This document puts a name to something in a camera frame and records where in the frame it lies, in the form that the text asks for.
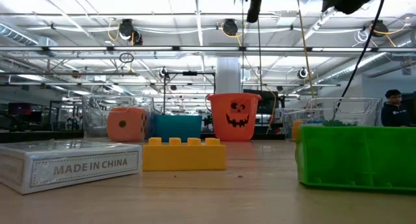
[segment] person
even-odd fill
[[[382,109],[382,123],[384,127],[409,127],[408,111],[401,105],[402,94],[398,90],[385,93],[387,102]]]

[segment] table surface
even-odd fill
[[[416,223],[416,195],[299,184],[291,143],[226,145],[226,171],[144,172],[29,195],[0,184],[0,223]]]

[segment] black jacket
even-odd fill
[[[410,126],[408,111],[402,106],[384,103],[382,109],[382,123],[384,127]]]

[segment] yellow lego brick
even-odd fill
[[[143,147],[143,171],[190,171],[226,169],[226,146],[219,139],[170,138],[162,144],[160,138],[150,138]]]

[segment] white column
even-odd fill
[[[216,93],[241,92],[241,66],[238,57],[216,59]]]

